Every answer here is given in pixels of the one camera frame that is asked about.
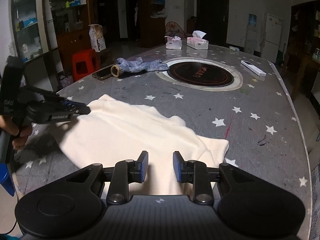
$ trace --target white refrigerator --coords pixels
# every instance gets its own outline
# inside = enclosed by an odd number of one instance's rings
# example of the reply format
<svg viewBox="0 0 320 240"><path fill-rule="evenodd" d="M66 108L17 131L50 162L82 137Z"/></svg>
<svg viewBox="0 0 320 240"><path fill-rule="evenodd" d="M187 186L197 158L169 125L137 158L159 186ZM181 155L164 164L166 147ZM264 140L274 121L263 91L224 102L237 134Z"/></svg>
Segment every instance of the white refrigerator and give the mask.
<svg viewBox="0 0 320 240"><path fill-rule="evenodd" d="M266 33L261 57L276 62L281 38L282 19L267 14Z"/></svg>

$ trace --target stool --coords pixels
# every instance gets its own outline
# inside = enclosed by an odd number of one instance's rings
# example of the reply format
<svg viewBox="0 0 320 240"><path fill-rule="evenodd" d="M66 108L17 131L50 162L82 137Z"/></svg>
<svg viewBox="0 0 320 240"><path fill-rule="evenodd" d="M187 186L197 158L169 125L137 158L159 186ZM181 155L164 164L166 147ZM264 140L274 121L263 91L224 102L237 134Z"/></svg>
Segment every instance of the stool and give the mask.
<svg viewBox="0 0 320 240"><path fill-rule="evenodd" d="M13 184L5 163L0 163L0 184L11 196L14 196Z"/></svg>
<svg viewBox="0 0 320 240"><path fill-rule="evenodd" d="M100 68L94 49L86 49L72 55L72 77L76 82Z"/></svg>

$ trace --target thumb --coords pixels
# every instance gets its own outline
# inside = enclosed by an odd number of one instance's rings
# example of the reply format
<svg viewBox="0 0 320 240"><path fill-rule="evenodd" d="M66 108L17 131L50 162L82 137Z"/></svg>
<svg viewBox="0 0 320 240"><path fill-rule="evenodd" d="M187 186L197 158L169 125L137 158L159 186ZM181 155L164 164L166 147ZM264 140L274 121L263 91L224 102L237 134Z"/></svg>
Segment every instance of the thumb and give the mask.
<svg viewBox="0 0 320 240"><path fill-rule="evenodd" d="M12 117L0 115L0 128L11 135L18 135L19 128L12 122Z"/></svg>

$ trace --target red stain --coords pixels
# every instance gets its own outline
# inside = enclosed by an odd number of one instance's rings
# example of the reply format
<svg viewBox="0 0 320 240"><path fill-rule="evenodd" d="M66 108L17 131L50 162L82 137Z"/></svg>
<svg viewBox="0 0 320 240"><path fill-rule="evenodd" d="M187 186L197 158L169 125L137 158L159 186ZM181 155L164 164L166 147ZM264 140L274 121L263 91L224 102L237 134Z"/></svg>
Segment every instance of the red stain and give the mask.
<svg viewBox="0 0 320 240"><path fill-rule="evenodd" d="M227 128L227 130L226 130L226 134L224 135L224 138L225 138L225 139L227 139L227 137L228 137L228 134L229 134L229 131L230 131L230 128L231 128L232 119L233 119L233 115L232 115L232 117L231 117L230 124L229 124L229 126L228 126L228 128Z"/></svg>

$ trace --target paper bag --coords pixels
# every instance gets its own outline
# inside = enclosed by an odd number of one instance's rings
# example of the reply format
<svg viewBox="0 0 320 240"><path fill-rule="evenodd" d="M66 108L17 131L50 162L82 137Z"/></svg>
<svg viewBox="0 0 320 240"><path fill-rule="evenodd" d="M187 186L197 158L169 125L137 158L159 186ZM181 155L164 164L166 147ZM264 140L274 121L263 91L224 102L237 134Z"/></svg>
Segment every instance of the paper bag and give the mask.
<svg viewBox="0 0 320 240"><path fill-rule="evenodd" d="M165 36L165 38L167 38L167 43L165 45L167 49L182 49L182 40L180 37Z"/></svg>
<svg viewBox="0 0 320 240"><path fill-rule="evenodd" d="M187 38L187 45L194 49L208 49L209 41L203 39L206 33L194 31L192 37Z"/></svg>
<svg viewBox="0 0 320 240"><path fill-rule="evenodd" d="M89 30L91 48L96 52L100 52L106 48L106 43L103 38L102 26L99 24L91 24Z"/></svg>

